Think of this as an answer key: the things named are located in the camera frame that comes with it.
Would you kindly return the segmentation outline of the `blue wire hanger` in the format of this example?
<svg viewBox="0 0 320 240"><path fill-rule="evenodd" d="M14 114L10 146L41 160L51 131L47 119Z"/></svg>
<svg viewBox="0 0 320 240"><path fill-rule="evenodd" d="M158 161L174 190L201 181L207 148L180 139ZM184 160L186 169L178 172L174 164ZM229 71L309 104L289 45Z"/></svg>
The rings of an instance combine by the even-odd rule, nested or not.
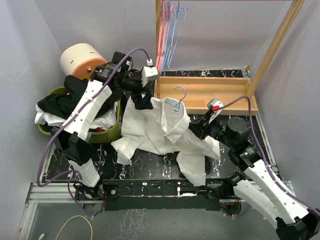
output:
<svg viewBox="0 0 320 240"><path fill-rule="evenodd" d="M165 103L171 105L171 106L173 107L173 111L174 111L174 112L184 114L184 110L181 109L181 105L182 105L183 100L184 100L184 99L186 98L186 96L187 96L187 90L186 90L185 87L180 86L180 85L177 86L177 87L175 87L175 88L173 88L173 90L177 90L177 89L182 89L182 90L183 90L183 92L184 92L183 97L182 97L178 102L176 102L176 103L173 103L173 102L172 102L171 100L169 100L169 99L166 99L166 100L165 100Z"/></svg>

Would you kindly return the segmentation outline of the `white shirt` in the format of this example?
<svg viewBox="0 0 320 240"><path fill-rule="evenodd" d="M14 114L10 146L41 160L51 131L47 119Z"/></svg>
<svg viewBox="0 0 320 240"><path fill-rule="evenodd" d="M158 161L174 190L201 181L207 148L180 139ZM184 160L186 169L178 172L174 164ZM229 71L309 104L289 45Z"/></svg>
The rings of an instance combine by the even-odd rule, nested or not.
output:
<svg viewBox="0 0 320 240"><path fill-rule="evenodd" d="M175 110L178 100L152 97L152 109L138 110L128 99L121 125L121 138L111 145L117 163L129 165L137 149L165 155L177 152L176 161L184 177L194 186L206 183L205 157L220 159L220 143L210 136L197 137L190 129L190 117L184 103Z"/></svg>

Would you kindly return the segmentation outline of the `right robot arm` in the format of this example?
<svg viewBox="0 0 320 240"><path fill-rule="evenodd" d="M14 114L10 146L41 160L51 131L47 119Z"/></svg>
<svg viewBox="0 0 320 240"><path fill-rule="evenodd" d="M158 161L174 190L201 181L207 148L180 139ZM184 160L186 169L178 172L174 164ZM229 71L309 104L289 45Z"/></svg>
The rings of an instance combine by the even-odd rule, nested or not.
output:
<svg viewBox="0 0 320 240"><path fill-rule="evenodd" d="M190 123L200 139L213 138L229 147L228 156L239 167L223 180L215 192L238 197L257 210L275 228L281 240L310 240L320 232L320 211L300 203L291 190L262 159L258 145L248 140L250 129L241 117L231 117L226 125L207 113Z"/></svg>

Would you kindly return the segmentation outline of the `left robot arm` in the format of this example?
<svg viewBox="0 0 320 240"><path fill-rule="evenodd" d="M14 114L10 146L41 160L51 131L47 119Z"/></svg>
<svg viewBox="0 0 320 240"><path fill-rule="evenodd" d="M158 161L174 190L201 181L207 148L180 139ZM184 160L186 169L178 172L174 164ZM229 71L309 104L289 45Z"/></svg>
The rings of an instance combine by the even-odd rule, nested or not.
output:
<svg viewBox="0 0 320 240"><path fill-rule="evenodd" d="M150 57L141 70L132 68L131 61L130 53L116 51L110 63L97 66L70 117L51 131L51 141L79 176L74 187L93 200L102 197L104 188L92 160L94 148L87 136L99 110L113 95L109 84L121 92L129 91L137 110L153 109L147 83L157 79L158 70Z"/></svg>

